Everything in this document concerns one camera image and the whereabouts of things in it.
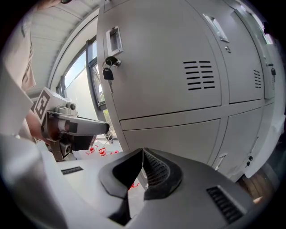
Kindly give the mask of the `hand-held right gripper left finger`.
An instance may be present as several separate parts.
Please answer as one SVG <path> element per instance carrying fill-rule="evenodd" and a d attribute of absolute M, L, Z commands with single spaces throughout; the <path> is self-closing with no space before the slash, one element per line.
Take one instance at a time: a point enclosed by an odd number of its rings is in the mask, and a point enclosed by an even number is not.
<path fill-rule="evenodd" d="M 141 171 L 143 150 L 58 162 L 64 177 L 85 203 L 125 226 L 130 220 L 128 191 Z"/>

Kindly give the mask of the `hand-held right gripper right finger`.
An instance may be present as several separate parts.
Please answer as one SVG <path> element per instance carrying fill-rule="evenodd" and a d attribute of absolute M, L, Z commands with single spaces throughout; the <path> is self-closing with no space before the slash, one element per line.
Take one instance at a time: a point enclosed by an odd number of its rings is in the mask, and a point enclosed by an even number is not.
<path fill-rule="evenodd" d="M 145 148 L 148 188 L 136 229 L 226 229 L 242 226 L 254 203 L 247 192 L 212 167 Z"/>

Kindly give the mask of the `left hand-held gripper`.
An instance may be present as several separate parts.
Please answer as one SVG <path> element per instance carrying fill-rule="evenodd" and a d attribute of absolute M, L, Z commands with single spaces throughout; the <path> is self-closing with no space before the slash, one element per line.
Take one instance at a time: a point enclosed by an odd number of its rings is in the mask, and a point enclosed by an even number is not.
<path fill-rule="evenodd" d="M 51 142 L 51 152 L 56 161 L 62 161 L 73 151 L 88 150 L 94 142 L 94 136 L 109 131 L 109 124 L 99 120 L 77 117 L 76 105 L 69 98 L 63 98 L 48 88 L 43 88 L 34 107 L 34 113 L 41 124 L 44 139 Z M 64 133 L 74 135 L 72 144 Z"/>

